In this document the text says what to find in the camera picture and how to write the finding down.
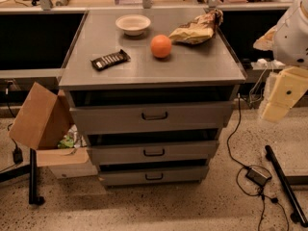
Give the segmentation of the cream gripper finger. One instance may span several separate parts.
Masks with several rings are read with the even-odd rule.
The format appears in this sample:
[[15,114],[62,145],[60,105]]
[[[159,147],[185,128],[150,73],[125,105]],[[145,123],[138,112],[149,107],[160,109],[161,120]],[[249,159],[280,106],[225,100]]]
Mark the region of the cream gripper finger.
[[271,73],[266,82],[261,119],[278,122],[308,90],[308,70],[292,66]]
[[276,27],[271,27],[264,35],[262,35],[253,43],[253,47],[261,51],[271,51],[273,47],[273,36],[275,32]]

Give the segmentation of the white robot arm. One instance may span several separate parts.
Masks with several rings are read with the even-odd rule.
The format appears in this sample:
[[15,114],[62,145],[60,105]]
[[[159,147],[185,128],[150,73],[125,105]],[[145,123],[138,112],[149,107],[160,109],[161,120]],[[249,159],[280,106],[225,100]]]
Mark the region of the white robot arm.
[[267,79],[261,103],[261,119],[277,122],[308,90],[308,0],[295,0],[253,47],[285,66]]

